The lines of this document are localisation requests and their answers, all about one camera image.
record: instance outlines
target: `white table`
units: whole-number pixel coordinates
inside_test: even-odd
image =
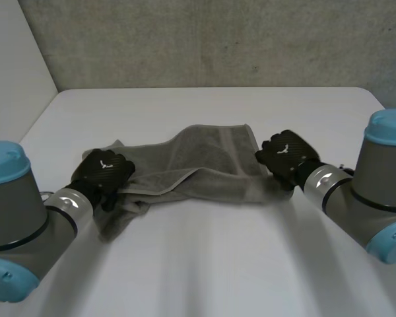
[[[85,149],[158,143],[195,123],[284,129],[354,167],[372,112],[359,88],[69,90],[22,141],[41,190],[67,184]],[[300,190],[271,207],[152,206],[111,245],[89,226],[42,284],[0,317],[396,316],[396,265],[371,258]]]

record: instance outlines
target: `gray towel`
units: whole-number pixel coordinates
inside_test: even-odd
[[[165,143],[125,147],[117,140],[105,149],[132,160],[136,171],[120,189],[115,209],[94,214],[104,242],[114,240],[151,203],[188,198],[268,203],[292,196],[257,162],[248,125],[192,125]]]

